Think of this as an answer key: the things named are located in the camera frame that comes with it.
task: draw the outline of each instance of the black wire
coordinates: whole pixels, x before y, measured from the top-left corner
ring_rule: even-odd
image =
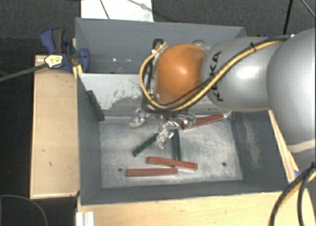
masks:
[[[316,15],[314,14],[314,12],[312,11],[312,9],[308,6],[308,4],[304,1],[304,0],[300,0],[303,4],[304,4],[304,6],[307,8],[307,10],[312,14],[312,16],[314,17],[314,18],[316,18]]]
[[[2,209],[1,198],[15,198],[15,199],[21,199],[21,200],[25,200],[27,202],[30,202],[31,204],[33,204],[34,206],[36,206],[40,210],[41,214],[43,215],[44,221],[45,221],[45,226],[48,226],[47,216],[46,216],[45,211],[42,209],[41,206],[39,206],[35,201],[33,201],[29,198],[25,198],[23,196],[13,195],[13,194],[5,194],[5,195],[0,194],[0,226],[1,226],[1,220],[2,220],[2,218],[1,218],[1,216],[2,216],[2,214],[1,214],[2,213],[2,211],[1,211],[1,209]]]
[[[301,184],[301,187],[300,187],[300,190],[298,193],[298,197],[297,197],[297,216],[298,216],[298,221],[300,223],[300,226],[304,226],[303,211],[302,211],[303,194],[304,194],[304,190],[305,190],[306,184],[308,183],[309,178],[316,170],[314,162],[313,162],[312,167],[313,168],[311,169],[311,171],[308,174],[306,174],[306,176]]]
[[[292,183],[290,183],[282,192],[280,197],[277,199],[273,210],[270,215],[270,220],[269,220],[269,226],[274,226],[275,225],[275,220],[277,216],[277,212],[283,202],[283,200],[286,198],[287,194],[293,190],[294,187],[296,187],[300,181],[302,181],[307,174],[315,167],[315,163],[313,163],[308,169],[306,169],[303,173],[301,173]]]
[[[285,19],[285,23],[284,23],[283,34],[286,34],[286,32],[287,32],[287,26],[288,26],[288,22],[290,20],[292,5],[293,5],[293,0],[290,0],[288,3],[288,7],[287,7],[287,13],[286,13],[286,19]]]

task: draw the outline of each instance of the gray carpet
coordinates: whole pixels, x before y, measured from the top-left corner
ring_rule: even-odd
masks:
[[[282,34],[288,0],[152,0],[155,21],[244,26],[249,36]],[[306,0],[315,12],[316,0]],[[65,28],[75,36],[74,18],[79,0],[1,0],[0,70],[9,73],[29,68],[34,55],[45,52],[39,33],[49,27]],[[315,27],[315,19],[294,0],[289,32]],[[0,193],[28,196],[32,128],[32,75],[0,84]],[[19,225],[28,204],[3,201],[2,225]],[[74,200],[43,201],[49,225],[74,224]],[[23,225],[42,225],[40,215],[23,218]]]

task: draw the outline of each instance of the wooden board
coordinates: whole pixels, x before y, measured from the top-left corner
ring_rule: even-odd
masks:
[[[36,65],[45,56],[36,57]],[[79,190],[75,78],[62,70],[35,73],[30,198],[75,196]]]
[[[43,56],[37,57],[36,64]],[[79,190],[79,154],[76,89],[73,75],[44,69],[35,74],[32,140],[32,199],[74,196]],[[289,180],[297,166],[270,112]],[[95,226],[267,225],[279,192],[129,204],[78,206],[94,212]],[[315,226],[307,192],[304,195],[306,225]],[[296,195],[281,208],[277,226],[298,225]]]
[[[94,212],[95,226],[267,226],[278,192],[222,196],[190,200],[142,202],[78,207]],[[276,226],[298,226],[296,197],[281,207]],[[306,192],[303,200],[305,225],[315,226]]]

